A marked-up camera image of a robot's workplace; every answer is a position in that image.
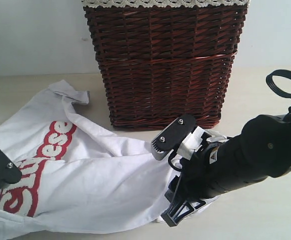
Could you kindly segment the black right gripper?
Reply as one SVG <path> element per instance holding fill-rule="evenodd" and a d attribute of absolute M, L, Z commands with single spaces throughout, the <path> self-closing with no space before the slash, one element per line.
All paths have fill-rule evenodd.
<path fill-rule="evenodd" d="M 168 208 L 160 215 L 169 227 L 207 207 L 212 198 L 226 192 L 226 152 L 223 147 L 211 147 L 194 152 L 191 159 L 172 163 L 175 153 L 168 157 L 169 165 L 180 173 L 168 186 L 165 198 Z"/>

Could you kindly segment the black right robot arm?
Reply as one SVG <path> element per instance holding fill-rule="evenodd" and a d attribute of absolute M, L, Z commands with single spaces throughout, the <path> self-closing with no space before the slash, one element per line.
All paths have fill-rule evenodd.
<path fill-rule="evenodd" d="M 208 143 L 180 160 L 165 193 L 162 219 L 177 226 L 215 197 L 291 172 L 291 107 L 284 116 L 259 115 L 225 142 Z"/>

